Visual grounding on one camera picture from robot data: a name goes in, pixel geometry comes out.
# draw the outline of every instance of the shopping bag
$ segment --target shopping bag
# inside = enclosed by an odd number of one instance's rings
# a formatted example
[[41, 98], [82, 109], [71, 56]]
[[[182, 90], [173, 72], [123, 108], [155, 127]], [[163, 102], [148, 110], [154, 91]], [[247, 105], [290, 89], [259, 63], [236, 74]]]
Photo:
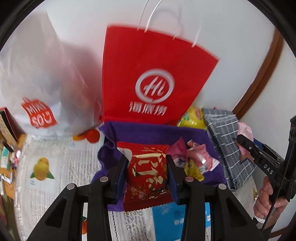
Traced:
[[0, 86], [12, 116], [38, 138], [78, 135], [99, 121], [102, 105], [45, 13], [28, 16], [3, 47]]
[[163, 33], [111, 25], [103, 57], [104, 121], [176, 125], [218, 59]]

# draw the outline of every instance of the yellow candy wrapper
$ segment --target yellow candy wrapper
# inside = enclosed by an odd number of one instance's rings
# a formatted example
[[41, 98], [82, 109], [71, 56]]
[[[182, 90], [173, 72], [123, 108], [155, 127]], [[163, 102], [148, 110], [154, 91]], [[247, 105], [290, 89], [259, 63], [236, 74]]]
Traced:
[[190, 106], [177, 124], [178, 127], [206, 129], [203, 113], [200, 108]]
[[200, 182], [205, 179], [205, 177], [202, 174], [200, 174], [200, 171], [198, 167], [195, 165], [194, 161], [191, 159], [189, 159], [188, 162], [186, 162], [184, 171], [187, 176], [191, 176]]

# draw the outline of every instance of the gray checkered fabric box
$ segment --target gray checkered fabric box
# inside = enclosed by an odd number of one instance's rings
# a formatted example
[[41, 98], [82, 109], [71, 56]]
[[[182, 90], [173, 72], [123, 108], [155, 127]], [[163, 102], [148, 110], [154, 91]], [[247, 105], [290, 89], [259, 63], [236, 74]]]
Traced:
[[240, 161], [240, 151], [235, 144], [238, 119], [231, 111], [203, 109], [208, 135], [217, 151], [223, 166], [224, 176], [230, 190], [238, 190], [249, 178], [254, 165]]

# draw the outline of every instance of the purple cloth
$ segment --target purple cloth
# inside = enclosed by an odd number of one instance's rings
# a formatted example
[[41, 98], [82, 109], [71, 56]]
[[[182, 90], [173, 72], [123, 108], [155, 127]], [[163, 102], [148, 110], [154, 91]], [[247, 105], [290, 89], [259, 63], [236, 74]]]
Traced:
[[[206, 131], [201, 129], [141, 123], [108, 122], [100, 130], [105, 134], [104, 145], [98, 152], [98, 160], [102, 165], [102, 169], [95, 174], [91, 182], [107, 175], [108, 170], [117, 165], [122, 154], [117, 150], [116, 142], [172, 145], [182, 137], [185, 143], [193, 140], [201, 145], [206, 144], [208, 153], [219, 160], [218, 154]], [[204, 184], [215, 186], [224, 183], [227, 185], [221, 164], [213, 171], [206, 172], [203, 175], [205, 179], [202, 183]], [[109, 205], [108, 210], [124, 211], [123, 201], [120, 200], [117, 205]]]

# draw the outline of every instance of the red snack package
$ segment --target red snack package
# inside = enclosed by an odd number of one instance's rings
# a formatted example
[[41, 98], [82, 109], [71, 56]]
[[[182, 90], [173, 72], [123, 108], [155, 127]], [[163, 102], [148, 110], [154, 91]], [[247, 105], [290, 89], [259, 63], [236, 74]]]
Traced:
[[124, 211], [135, 211], [172, 202], [167, 187], [165, 153], [168, 145], [141, 145], [118, 142], [124, 153], [131, 153], [127, 168]]

